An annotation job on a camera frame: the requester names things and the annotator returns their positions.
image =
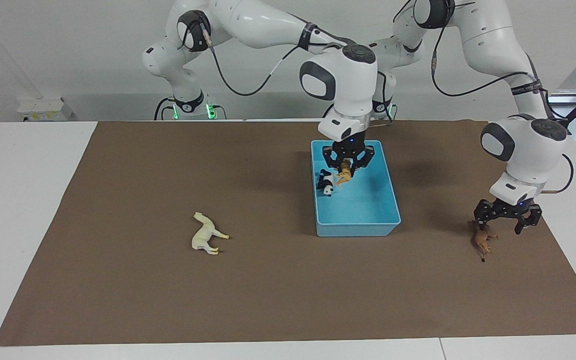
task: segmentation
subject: white table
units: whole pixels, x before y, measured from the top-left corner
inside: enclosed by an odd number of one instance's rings
[[[0,123],[0,326],[96,124]],[[540,196],[538,203],[576,272],[576,144],[573,141],[569,142],[566,153],[574,162],[573,184],[564,193]],[[567,162],[560,162],[547,188],[559,189],[567,182],[568,175]],[[0,348],[0,359],[55,358],[569,360],[576,359],[576,335]]]

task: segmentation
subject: black and white toy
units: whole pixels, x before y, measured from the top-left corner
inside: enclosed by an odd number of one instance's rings
[[[317,190],[323,191],[325,196],[332,196],[334,177],[330,171],[321,169],[319,172],[319,180],[317,182]]]

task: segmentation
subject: cream-colored animal figurine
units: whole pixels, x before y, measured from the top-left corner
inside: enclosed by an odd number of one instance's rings
[[[218,247],[212,248],[208,244],[208,240],[210,240],[210,238],[213,235],[215,237],[220,237],[222,239],[230,239],[231,237],[219,232],[215,228],[215,224],[213,223],[213,221],[204,216],[204,214],[202,214],[201,212],[195,212],[194,215],[192,215],[192,217],[197,219],[198,221],[201,221],[201,223],[203,224],[203,226],[199,229],[199,231],[197,231],[197,233],[192,237],[192,248],[194,250],[205,250],[206,253],[210,255],[219,254],[219,248]]]

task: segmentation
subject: blue plastic container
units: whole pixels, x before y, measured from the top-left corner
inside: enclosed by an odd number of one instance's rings
[[[334,186],[332,196],[317,190],[320,170],[333,174],[322,155],[332,141],[311,142],[312,185],[315,194],[315,220],[320,237],[385,237],[402,222],[397,207],[382,143],[367,140],[374,147],[374,157],[365,168],[355,171],[350,182]]]

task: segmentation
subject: white toy animal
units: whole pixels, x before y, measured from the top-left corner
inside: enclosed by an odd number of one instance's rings
[[[319,172],[319,179],[317,182],[317,189],[323,190],[325,196],[332,196],[334,190],[332,184],[335,178],[330,171],[321,169]]]
[[[205,250],[206,253],[210,255],[217,255],[219,254],[219,248],[215,247],[212,248],[208,244],[208,240],[214,235],[215,237],[220,237],[222,239],[230,239],[231,237],[226,234],[222,234],[215,228],[215,224],[213,221],[201,212],[195,212],[192,215],[193,218],[201,221],[203,226],[197,231],[197,233],[192,237],[192,248],[194,250]]]

